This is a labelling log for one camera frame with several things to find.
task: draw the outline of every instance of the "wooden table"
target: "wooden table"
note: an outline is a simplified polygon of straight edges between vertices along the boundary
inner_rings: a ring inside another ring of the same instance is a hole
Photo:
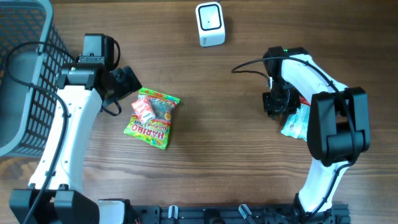
[[[55,23],[74,55],[85,33],[121,46],[121,67],[141,83],[179,97],[166,151],[123,134],[136,100],[123,113],[97,116],[85,157],[85,195],[128,198],[135,205],[290,203],[311,155],[267,117],[266,79],[231,74],[269,47],[305,47],[328,74],[369,97],[371,147],[344,175],[333,198],[348,203],[353,223],[398,219],[398,3],[394,1],[222,2],[226,42],[201,48],[199,2],[55,4]],[[263,65],[252,69],[265,71]],[[27,186],[37,159],[0,160],[0,223],[15,223],[11,190]]]

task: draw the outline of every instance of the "wire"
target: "wire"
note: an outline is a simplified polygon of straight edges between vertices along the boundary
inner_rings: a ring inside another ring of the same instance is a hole
[[[116,40],[113,40],[114,44],[116,45],[116,47],[118,48],[118,59],[116,60],[116,62],[113,65],[113,69],[115,70],[118,66],[119,66],[119,60],[120,60],[120,46],[119,43]]]
[[[327,82],[327,84],[329,86],[331,86],[331,88],[336,92],[338,100],[343,104],[343,109],[344,109],[345,113],[347,114],[347,120],[348,120],[348,124],[349,124],[349,131],[350,131],[350,134],[351,134],[351,143],[352,143],[352,147],[353,147],[353,159],[352,159],[352,161],[350,163],[348,163],[348,164],[342,165],[341,167],[339,167],[339,168],[337,168],[335,170],[335,175],[333,176],[333,180],[331,181],[331,184],[329,186],[328,191],[326,192],[326,195],[322,198],[322,201],[318,205],[318,207],[316,209],[314,209],[314,211],[304,220],[304,223],[305,223],[309,219],[311,219],[313,216],[315,216],[315,214],[327,202],[328,197],[330,196],[331,191],[333,190],[333,188],[334,188],[334,186],[336,184],[337,177],[339,176],[340,171],[342,169],[344,169],[344,168],[351,167],[352,165],[355,164],[356,160],[358,159],[359,154],[356,153],[356,139],[355,139],[355,133],[354,133],[354,124],[353,124],[353,119],[351,117],[351,113],[349,113],[347,102],[343,99],[342,94],[340,93],[340,91],[333,84],[333,82],[326,77],[326,75],[323,72],[321,72],[317,67],[313,66],[309,62],[306,62],[304,60],[301,60],[301,59],[298,59],[298,58],[294,58],[294,57],[269,57],[269,58],[262,58],[262,59],[252,60],[250,62],[246,62],[246,63],[243,63],[241,65],[238,65],[237,67],[234,67],[232,69],[231,73],[239,73],[240,71],[236,71],[237,69],[239,69],[239,68],[241,68],[243,66],[246,66],[246,65],[250,65],[252,63],[264,62],[264,61],[267,61],[267,60],[275,60],[275,59],[294,60],[296,62],[301,62],[304,65],[314,69],[314,71],[316,71]]]
[[[63,50],[60,47],[57,47],[56,45],[53,45],[53,44],[50,44],[50,43],[46,43],[46,42],[40,42],[40,41],[30,41],[30,42],[24,42],[22,44],[19,44],[16,47],[14,47],[10,52],[8,52],[7,55],[6,55],[6,60],[4,62],[4,72],[5,72],[6,75],[8,75],[8,77],[12,81],[14,81],[16,83],[19,83],[21,85],[27,86],[29,88],[33,88],[33,89],[35,89],[37,91],[40,91],[42,93],[46,93],[48,95],[52,95],[53,97],[55,97],[60,102],[62,110],[63,110],[63,123],[62,123],[62,130],[61,130],[60,140],[58,141],[58,145],[57,145],[57,148],[56,148],[56,150],[54,152],[54,157],[53,157],[53,159],[51,161],[49,170],[47,171],[47,176],[46,176],[46,178],[44,180],[43,186],[40,189],[39,193],[37,194],[36,199],[34,200],[34,202],[33,202],[32,206],[31,206],[28,214],[26,215],[25,220],[24,220],[24,224],[28,224],[29,223],[29,220],[32,217],[33,213],[35,212],[35,209],[36,209],[37,205],[40,203],[40,199],[43,196],[43,193],[44,193],[45,189],[47,188],[47,186],[48,186],[48,184],[50,182],[50,179],[51,179],[51,177],[53,175],[54,168],[55,168],[55,165],[57,164],[57,160],[58,160],[58,157],[59,157],[59,154],[60,154],[60,151],[61,151],[61,147],[62,147],[63,141],[65,139],[66,128],[67,128],[67,125],[68,125],[68,115],[69,115],[68,107],[67,107],[66,103],[56,93],[54,93],[54,92],[52,92],[52,91],[50,91],[48,89],[42,88],[40,86],[37,86],[37,85],[35,85],[33,83],[27,83],[27,82],[24,82],[22,80],[19,80],[16,77],[14,77],[10,73],[10,71],[8,70],[8,61],[9,61],[11,55],[15,51],[17,51],[18,49],[20,49],[22,47],[25,47],[27,45],[36,45],[36,44],[42,44],[42,45],[46,45],[46,46],[52,47],[53,49],[64,53],[66,56],[70,57],[73,61],[75,60],[74,57],[69,52],[67,52],[66,50]]]
[[[256,73],[259,75],[262,75],[263,77],[265,77],[267,80],[269,80],[269,76],[262,73],[262,72],[258,72],[258,71],[251,71],[251,70],[241,70],[241,71],[234,71],[233,73]]]
[[[107,114],[112,115],[112,116],[117,116],[117,115],[119,115],[120,113],[122,113],[122,107],[120,106],[119,102],[115,100],[113,103],[118,107],[118,110],[119,110],[118,113],[114,113],[114,112],[112,112],[112,111],[106,109],[106,108],[105,108],[104,106],[102,106],[102,105],[101,105],[101,110],[105,111]]]
[[[289,101],[290,101],[290,89],[287,89],[287,93],[288,93],[288,95],[287,95],[287,102],[286,102],[285,108],[282,109],[281,111],[286,110],[287,106],[289,105]]]

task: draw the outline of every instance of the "plastic basket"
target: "plastic basket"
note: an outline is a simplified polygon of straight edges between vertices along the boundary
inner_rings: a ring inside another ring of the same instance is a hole
[[[41,157],[44,151],[56,100],[12,82],[3,68],[8,51],[23,42],[39,40],[68,50],[52,21],[48,0],[0,0],[0,156]],[[9,70],[18,79],[56,91],[58,69],[72,60],[50,47],[36,48],[15,53]]]

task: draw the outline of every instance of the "plastic bag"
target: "plastic bag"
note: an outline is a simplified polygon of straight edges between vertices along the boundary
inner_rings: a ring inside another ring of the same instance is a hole
[[[155,118],[142,124],[138,116],[133,114],[124,133],[163,150],[166,149],[172,119],[171,112],[180,99],[144,87],[139,90],[138,98],[147,98],[150,101]]]
[[[308,120],[310,118],[310,104],[300,97],[301,107],[295,114],[287,117],[284,128],[280,131],[286,136],[307,141]]]
[[[147,96],[133,102],[131,106],[141,124],[146,124],[152,118],[155,118],[155,113],[150,106],[150,99]]]

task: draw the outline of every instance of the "small white box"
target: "small white box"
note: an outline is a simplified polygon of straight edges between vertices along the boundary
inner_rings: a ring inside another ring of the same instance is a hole
[[[196,8],[199,41],[202,47],[220,45],[225,41],[223,9],[218,2],[206,2]]]

